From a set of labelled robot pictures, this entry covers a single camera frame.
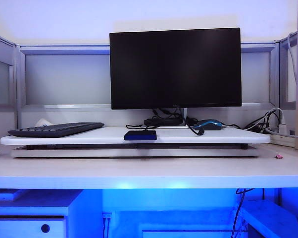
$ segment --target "cable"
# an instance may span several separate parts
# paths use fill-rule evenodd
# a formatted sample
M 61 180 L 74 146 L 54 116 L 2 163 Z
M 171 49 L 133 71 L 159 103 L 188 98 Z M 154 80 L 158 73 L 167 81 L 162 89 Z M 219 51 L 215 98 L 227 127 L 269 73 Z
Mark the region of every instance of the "cable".
M 291 45 L 290 45 L 290 36 L 291 36 L 292 33 L 290 33 L 288 35 L 288 48 L 289 48 L 289 52 L 290 52 L 290 55 L 291 55 L 291 60 L 292 60 L 292 66 L 293 66 L 293 74 L 294 74 L 294 80 L 296 81 L 297 83 L 297 73 L 296 73 L 296 70 L 295 70 L 295 63 L 294 63 L 294 59 L 293 59 L 293 55 L 292 55 L 292 49 L 291 49 Z
M 240 208 L 242 206 L 242 203 L 244 201 L 245 198 L 245 194 L 246 194 L 246 189 L 244 188 L 243 192 L 242 192 L 242 197 L 240 199 L 236 214 L 235 214 L 235 219 L 234 219 L 234 225 L 233 225 L 233 229 L 232 229 L 232 235 L 230 236 L 230 238 L 234 238 L 234 233 L 235 233 L 235 228 L 236 228 L 236 222 L 237 222 L 237 218 L 238 218 L 238 214 L 240 211 Z
M 156 109 L 153 109 L 152 112 L 153 112 L 153 114 L 154 114 L 154 116 L 153 116 L 152 118 L 163 119 L 163 117 L 161 117 L 161 116 L 158 115 L 158 112 L 156 111 Z
M 230 127 L 237 127 L 238 129 L 241 129 L 241 127 L 238 126 L 238 125 L 236 125 L 236 124 L 230 124 L 230 125 L 228 125 L 228 126 L 230 126 Z
M 171 113 L 169 110 L 167 109 L 162 109 L 162 108 L 158 108 L 160 111 L 162 111 L 164 114 L 166 115 L 169 115 L 168 117 L 166 117 L 165 119 L 167 118 L 170 118 L 171 116 L 174 116 L 175 118 L 180 118 L 181 117 L 181 114 L 180 113 L 177 113 L 177 110 L 178 110 L 178 107 L 175 109 L 175 111 L 173 113 Z
M 103 217 L 103 238 L 105 238 L 105 222 L 106 222 L 106 218 Z
M 237 237 L 240 238 L 240 237 L 241 237 L 243 226 L 244 226 L 244 220 L 242 219 L 242 223 L 241 223 L 241 225 L 240 225 L 239 230 L 237 231 L 237 233 L 236 233 L 236 235 L 235 235 L 235 238 L 237 238 Z
M 239 192 L 239 189 L 240 189 L 240 188 L 238 188 L 238 189 L 236 190 L 235 194 L 239 195 L 239 194 L 242 194 L 242 193 L 244 193 L 244 192 L 250 192 L 250 191 L 253 191 L 253 190 L 254 190 L 254 188 L 251 188 L 251 189 L 244 189 L 244 191 Z
M 285 134 L 280 134 L 278 132 L 272 131 L 271 127 L 268 127 L 265 129 L 267 132 L 269 132 L 270 134 L 273 135 L 280 135 L 280 136 L 285 136 L 285 137 L 291 137 L 291 138 L 297 138 L 298 139 L 298 135 L 285 135 Z
M 106 234 L 106 238 L 108 238 L 108 234 L 109 234 L 109 222 L 110 222 L 110 217 L 107 218 L 107 234 Z
M 258 121 L 256 124 L 254 124 L 253 126 L 251 126 L 251 127 L 249 127 L 249 128 L 246 129 L 246 127 L 249 126 L 249 124 L 248 124 L 247 126 L 245 126 L 244 130 L 249 130 L 249 129 L 251 129 L 251 128 L 254 128 L 256 125 L 258 125 L 259 123 L 261 123 L 262 119 L 266 118 L 266 117 L 268 116 L 269 113 L 272 113 L 272 112 L 275 111 L 275 110 L 279 110 L 279 111 L 281 112 L 281 114 L 282 114 L 282 116 L 281 116 L 281 124 L 286 124 L 286 122 L 285 122 L 285 118 L 284 118 L 284 113 L 283 113 L 282 109 L 281 109 L 281 108 L 272 108 L 272 109 L 269 110 L 263 117 L 257 119 L 257 120 L 259 120 L 259 121 Z
M 179 106 L 178 106 L 178 108 L 179 108 L 179 110 L 180 110 L 180 112 L 181 112 L 181 116 L 182 116 L 182 118 L 183 118 L 183 120 L 184 120 L 184 122 L 185 122 L 185 125 L 187 125 L 188 128 L 189 128 L 195 135 L 203 135 L 203 134 L 204 134 L 204 130 L 203 130 L 203 128 L 201 128 L 201 130 L 199 130 L 198 132 L 196 132 L 195 130 L 193 130 L 193 129 L 191 128 L 191 126 L 188 125 L 186 118 L 184 118 L 184 115 L 183 115 L 183 113 L 182 113 L 182 111 L 181 111 L 181 108 L 180 108 Z

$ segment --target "desk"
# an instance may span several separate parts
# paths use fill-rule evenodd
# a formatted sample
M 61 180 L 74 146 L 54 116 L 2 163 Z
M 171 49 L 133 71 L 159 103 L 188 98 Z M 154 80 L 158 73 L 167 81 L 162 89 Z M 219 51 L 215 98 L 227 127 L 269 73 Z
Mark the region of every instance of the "desk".
M 257 158 L 24 159 L 0 145 L 0 188 L 298 187 L 298 150 L 255 147 Z

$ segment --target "blue and black mouse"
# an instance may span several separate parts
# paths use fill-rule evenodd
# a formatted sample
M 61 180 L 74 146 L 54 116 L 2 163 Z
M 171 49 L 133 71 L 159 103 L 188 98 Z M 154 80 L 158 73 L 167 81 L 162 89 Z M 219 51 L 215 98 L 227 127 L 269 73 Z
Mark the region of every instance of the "blue and black mouse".
M 223 123 L 215 119 L 200 120 L 194 125 L 194 130 L 200 130 L 201 128 L 204 130 L 220 130 L 223 128 Z

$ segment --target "keyboard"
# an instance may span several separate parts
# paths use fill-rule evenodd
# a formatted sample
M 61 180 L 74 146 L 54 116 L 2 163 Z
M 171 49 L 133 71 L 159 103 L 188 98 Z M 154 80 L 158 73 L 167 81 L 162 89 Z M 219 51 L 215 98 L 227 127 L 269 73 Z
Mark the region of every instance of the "keyboard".
M 17 130 L 10 130 L 10 135 L 19 137 L 63 137 L 67 135 L 73 135 L 76 133 L 84 132 L 87 130 L 93 130 L 100 128 L 104 125 L 101 122 L 77 122 L 66 123 L 58 125 L 46 125 L 29 127 Z

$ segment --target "monitor stand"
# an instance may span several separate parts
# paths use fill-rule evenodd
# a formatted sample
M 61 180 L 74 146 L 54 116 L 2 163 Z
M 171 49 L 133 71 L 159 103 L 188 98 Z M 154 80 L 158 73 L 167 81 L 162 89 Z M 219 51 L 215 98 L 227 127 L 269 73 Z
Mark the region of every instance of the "monitor stand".
M 236 128 L 196 136 L 188 128 L 156 129 L 157 140 L 126 141 L 125 127 L 102 127 L 61 138 L 3 137 L 6 145 L 28 145 L 13 157 L 253 157 L 248 144 L 269 143 L 270 136 Z

